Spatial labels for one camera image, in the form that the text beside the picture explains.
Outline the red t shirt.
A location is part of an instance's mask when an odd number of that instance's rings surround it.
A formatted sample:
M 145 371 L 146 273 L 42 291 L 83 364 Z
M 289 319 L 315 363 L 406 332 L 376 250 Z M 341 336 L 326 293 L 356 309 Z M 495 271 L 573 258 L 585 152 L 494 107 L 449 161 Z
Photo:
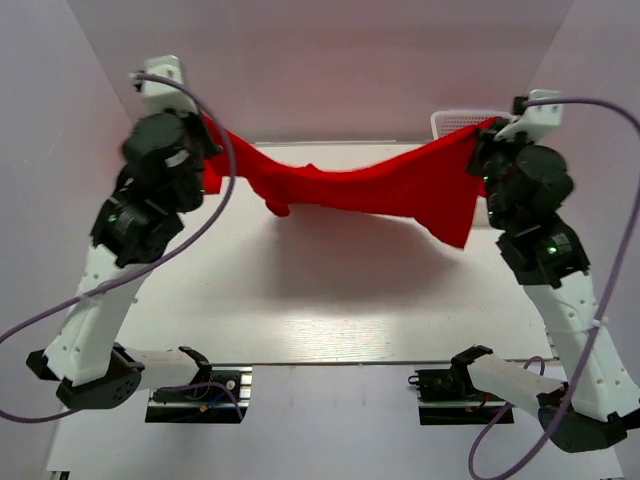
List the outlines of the red t shirt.
M 439 241 L 462 249 L 472 227 L 481 178 L 468 164 L 481 130 L 468 126 L 412 151 L 352 171 L 323 171 L 278 163 L 231 134 L 237 174 L 268 210 L 286 217 L 297 204 L 415 219 Z

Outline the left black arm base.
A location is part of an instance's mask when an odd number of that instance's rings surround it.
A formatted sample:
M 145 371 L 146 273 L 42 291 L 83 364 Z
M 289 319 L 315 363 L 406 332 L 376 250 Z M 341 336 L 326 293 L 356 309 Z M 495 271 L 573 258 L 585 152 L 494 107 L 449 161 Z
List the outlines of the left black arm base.
M 199 378 L 196 388 L 154 390 L 146 407 L 149 424 L 240 424 L 247 413 L 252 388 L 252 368 L 213 368 Z

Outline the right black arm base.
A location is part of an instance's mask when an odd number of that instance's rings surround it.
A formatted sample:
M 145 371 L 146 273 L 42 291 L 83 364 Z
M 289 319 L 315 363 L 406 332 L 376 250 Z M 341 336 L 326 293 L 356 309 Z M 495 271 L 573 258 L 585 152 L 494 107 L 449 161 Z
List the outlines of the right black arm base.
M 499 397 L 467 389 L 449 369 L 420 369 L 408 377 L 416 390 L 421 426 L 487 425 L 506 405 Z

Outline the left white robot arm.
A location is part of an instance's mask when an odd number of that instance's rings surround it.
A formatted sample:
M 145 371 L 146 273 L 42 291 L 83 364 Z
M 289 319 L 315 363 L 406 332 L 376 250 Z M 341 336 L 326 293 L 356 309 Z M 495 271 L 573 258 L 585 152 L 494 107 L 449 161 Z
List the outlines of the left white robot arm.
M 112 409 L 140 390 L 151 353 L 116 336 L 150 266 L 204 197 L 205 160 L 220 153 L 200 113 L 166 109 L 140 119 L 121 145 L 124 166 L 90 232 L 85 272 L 56 338 L 27 358 L 71 411 Z

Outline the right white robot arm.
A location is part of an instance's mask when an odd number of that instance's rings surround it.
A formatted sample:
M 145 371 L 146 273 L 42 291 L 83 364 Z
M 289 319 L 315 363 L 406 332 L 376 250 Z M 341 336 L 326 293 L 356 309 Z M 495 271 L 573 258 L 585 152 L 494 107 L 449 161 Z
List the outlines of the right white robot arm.
M 639 418 L 639 388 L 600 320 L 590 262 L 558 214 L 574 184 L 564 158 L 526 134 L 500 138 L 504 119 L 480 131 L 468 170 L 483 180 L 489 224 L 502 259 L 534 304 L 568 377 L 543 380 L 484 346 L 451 360 L 453 390 L 494 394 L 538 418 L 566 453 L 604 450 Z

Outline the white plastic basket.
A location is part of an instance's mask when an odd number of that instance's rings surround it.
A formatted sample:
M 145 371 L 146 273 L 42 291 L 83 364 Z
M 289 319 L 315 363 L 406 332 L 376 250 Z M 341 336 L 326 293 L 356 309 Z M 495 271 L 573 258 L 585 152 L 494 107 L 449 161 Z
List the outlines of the white plastic basket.
M 452 109 L 436 111 L 430 117 L 431 141 L 434 142 L 460 129 L 479 124 L 494 117 L 508 120 L 514 118 L 509 112 L 497 110 Z

